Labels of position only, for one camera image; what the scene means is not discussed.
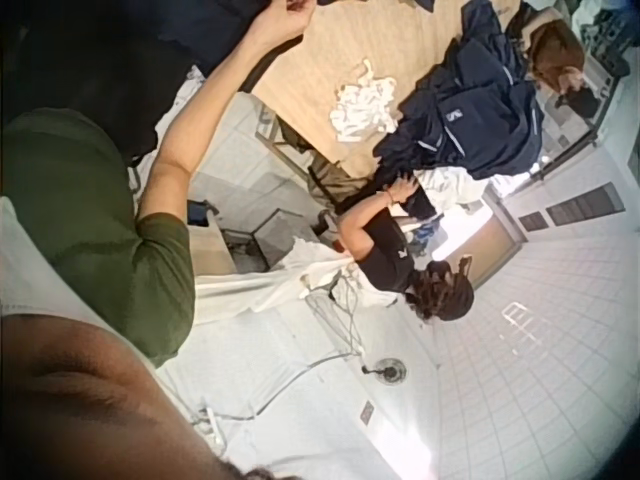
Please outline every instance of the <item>crumpled white paper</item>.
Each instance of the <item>crumpled white paper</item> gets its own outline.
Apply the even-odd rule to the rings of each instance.
[[[363,61],[367,69],[357,85],[344,85],[338,92],[338,104],[329,114],[339,142],[359,142],[359,132],[375,127],[379,132],[392,133],[397,128],[391,117],[389,105],[393,101],[396,80],[393,77],[373,78],[368,59]]]

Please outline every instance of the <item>black t-shirt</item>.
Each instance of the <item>black t-shirt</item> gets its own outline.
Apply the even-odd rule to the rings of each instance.
[[[404,293],[414,263],[400,226],[385,208],[365,225],[364,231],[374,245],[369,255],[358,262],[360,269],[378,290]]]

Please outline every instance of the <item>navy blue jacket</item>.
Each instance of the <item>navy blue jacket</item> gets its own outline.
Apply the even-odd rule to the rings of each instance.
[[[376,175],[462,166],[476,180],[528,171],[542,147],[542,110],[527,65],[489,0],[462,8],[463,36],[403,102],[398,129],[374,149]]]

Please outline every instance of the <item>green t-shirt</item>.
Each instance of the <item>green t-shirt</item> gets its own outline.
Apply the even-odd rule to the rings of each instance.
[[[22,115],[2,154],[3,195],[58,275],[156,366],[175,356],[194,314],[186,225],[169,214],[136,223],[119,152],[75,112]]]

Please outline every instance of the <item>logo on shirt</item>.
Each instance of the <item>logo on shirt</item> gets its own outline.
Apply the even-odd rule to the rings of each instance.
[[[455,109],[452,112],[447,113],[447,115],[445,115],[447,117],[447,120],[449,122],[455,122],[456,120],[458,120],[459,118],[462,118],[462,111],[460,111],[459,108]]]

